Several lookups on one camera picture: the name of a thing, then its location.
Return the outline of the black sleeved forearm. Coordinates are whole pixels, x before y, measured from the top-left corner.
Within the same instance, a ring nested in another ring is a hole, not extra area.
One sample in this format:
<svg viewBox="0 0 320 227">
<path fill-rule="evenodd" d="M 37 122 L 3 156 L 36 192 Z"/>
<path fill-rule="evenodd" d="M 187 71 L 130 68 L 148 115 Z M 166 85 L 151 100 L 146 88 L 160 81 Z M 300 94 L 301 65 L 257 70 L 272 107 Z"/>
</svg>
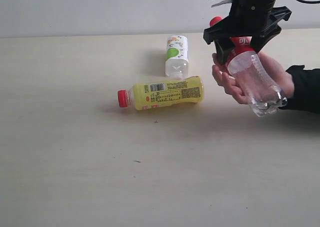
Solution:
<svg viewBox="0 0 320 227">
<path fill-rule="evenodd" d="M 292 65 L 287 70 L 292 77 L 293 97 L 281 110 L 320 113 L 320 69 L 305 69 L 304 65 Z"/>
</svg>

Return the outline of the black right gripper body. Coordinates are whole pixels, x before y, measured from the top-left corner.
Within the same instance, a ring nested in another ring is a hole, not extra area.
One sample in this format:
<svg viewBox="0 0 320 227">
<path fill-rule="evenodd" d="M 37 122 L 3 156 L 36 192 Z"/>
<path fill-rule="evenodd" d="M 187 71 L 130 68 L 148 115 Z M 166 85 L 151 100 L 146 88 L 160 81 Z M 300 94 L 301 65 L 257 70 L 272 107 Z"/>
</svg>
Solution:
<svg viewBox="0 0 320 227">
<path fill-rule="evenodd" d="M 209 45 L 219 38 L 252 37 L 265 25 L 276 0 L 232 0 L 229 14 L 222 22 L 203 31 Z"/>
</svg>

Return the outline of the person's open bare hand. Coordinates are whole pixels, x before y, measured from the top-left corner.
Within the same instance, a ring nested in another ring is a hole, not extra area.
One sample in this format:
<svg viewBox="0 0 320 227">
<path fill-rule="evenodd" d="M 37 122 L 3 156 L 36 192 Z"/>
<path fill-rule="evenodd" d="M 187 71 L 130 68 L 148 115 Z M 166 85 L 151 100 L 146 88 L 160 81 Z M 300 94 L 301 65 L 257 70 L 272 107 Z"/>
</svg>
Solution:
<svg viewBox="0 0 320 227">
<path fill-rule="evenodd" d="M 268 75 L 280 86 L 286 97 L 291 99 L 295 89 L 292 76 L 272 57 L 263 52 L 259 52 L 258 56 Z M 227 67 L 218 62 L 216 53 L 212 54 L 212 59 L 212 76 L 218 86 L 223 87 L 224 92 L 227 95 L 232 96 L 239 104 L 247 105 L 248 101 L 240 84 L 235 79 L 231 78 Z"/>
</svg>

